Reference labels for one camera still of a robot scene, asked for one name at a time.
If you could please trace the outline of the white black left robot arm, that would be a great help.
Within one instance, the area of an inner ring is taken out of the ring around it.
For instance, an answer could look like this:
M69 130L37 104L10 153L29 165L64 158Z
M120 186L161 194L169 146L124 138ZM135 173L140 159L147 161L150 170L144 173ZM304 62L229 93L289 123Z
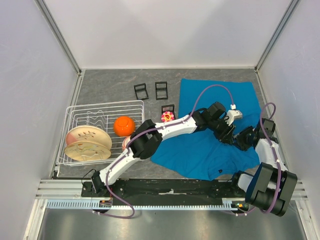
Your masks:
M92 191L99 197L106 196L110 185L122 173L136 162L154 155L161 142L176 136L210 129L220 142L232 145L234 121L242 118L243 114L234 104L226 110L220 102L215 102L208 108L192 110L173 121L154 123L148 119L133 133L123 152L109 166L93 173Z

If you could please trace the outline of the pink flower smiley brooch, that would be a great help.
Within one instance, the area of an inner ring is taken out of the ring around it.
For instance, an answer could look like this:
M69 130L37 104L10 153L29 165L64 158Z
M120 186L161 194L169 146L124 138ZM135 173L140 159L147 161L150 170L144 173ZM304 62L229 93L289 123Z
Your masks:
M175 115L174 115L173 112L165 111L165 112L162 113L162 115L161 115L161 121L162 122L166 123L166 122L171 122L173 120L175 120Z

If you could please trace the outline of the blue t-shirt garment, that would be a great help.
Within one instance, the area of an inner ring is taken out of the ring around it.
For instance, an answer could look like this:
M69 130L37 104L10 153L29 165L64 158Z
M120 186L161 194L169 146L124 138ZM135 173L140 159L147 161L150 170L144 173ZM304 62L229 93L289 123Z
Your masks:
M178 116L192 109L208 108L220 102L226 109L235 103L243 118L235 121L234 133L256 126L261 108L251 82L222 82L183 78L180 84ZM186 178L211 181L221 175L246 171L260 164L253 148L241 151L219 142L209 129L164 140L151 161Z

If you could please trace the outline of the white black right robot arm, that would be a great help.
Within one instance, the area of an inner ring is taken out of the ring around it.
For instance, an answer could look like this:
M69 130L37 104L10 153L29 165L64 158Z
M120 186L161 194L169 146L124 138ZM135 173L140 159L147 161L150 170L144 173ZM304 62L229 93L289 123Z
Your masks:
M247 204L281 217L287 211L298 177L281 160L275 128L274 121L261 118L256 127L249 126L236 135L235 146L241 151L253 148L260 164L254 175L235 173L229 191L235 197L245 193Z

